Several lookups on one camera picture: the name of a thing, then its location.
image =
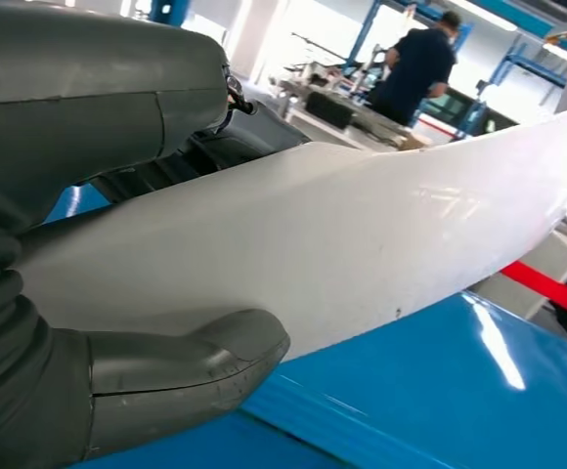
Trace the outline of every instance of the red rope barrier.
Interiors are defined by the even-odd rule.
[[[503,275],[517,281],[536,293],[546,296],[553,303],[567,309],[567,285],[518,261],[500,271]]]

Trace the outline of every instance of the dark shirt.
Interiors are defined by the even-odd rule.
[[[376,90],[373,107],[407,125],[434,83],[448,83],[456,56],[444,31],[412,29],[394,46],[398,52],[390,75]]]

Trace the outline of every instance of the metal rack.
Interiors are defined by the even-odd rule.
[[[520,43],[520,38],[515,41],[492,73],[490,80],[484,82],[482,86],[478,88],[477,100],[466,112],[466,117],[457,127],[454,140],[463,140],[467,135],[472,134],[472,130],[479,124],[480,119],[481,119],[484,111],[487,108],[486,102],[482,100],[484,91],[490,85],[500,85],[507,78],[514,66],[528,71],[559,88],[566,86],[566,78],[564,75],[526,58],[524,55],[526,48],[527,44],[524,42]]]

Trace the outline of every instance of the red stripe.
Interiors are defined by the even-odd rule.
[[[549,278],[522,262],[515,262],[500,271],[506,277],[546,296],[553,303],[567,309],[567,285]]]
[[[435,129],[438,132],[442,132],[443,134],[448,135],[449,137],[454,137],[456,134],[448,131],[447,129],[443,129],[442,127],[440,127],[439,125],[432,124],[431,122],[429,122],[428,120],[420,119],[419,121],[423,122],[424,125],[428,125],[431,127],[432,129]]]

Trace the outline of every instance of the man's arm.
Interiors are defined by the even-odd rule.
[[[440,98],[446,93],[447,89],[449,87],[449,77],[451,76],[451,71],[453,69],[455,63],[455,56],[450,55],[447,56],[443,63],[439,64],[438,67],[438,77],[432,85],[431,85],[431,88],[429,89],[427,97]]]
[[[449,85],[447,83],[434,83],[433,85],[431,85],[431,88],[429,89],[429,94],[427,95],[429,98],[440,98],[441,96],[444,95],[447,92],[447,88],[448,88]]]
[[[398,51],[394,47],[385,53],[385,64],[390,69],[393,69],[398,62]]]
[[[412,43],[416,31],[416,29],[411,29],[407,35],[401,37],[398,42],[389,49],[389,51],[385,53],[385,64],[389,67],[390,70],[393,69],[401,56],[402,56],[404,51]]]

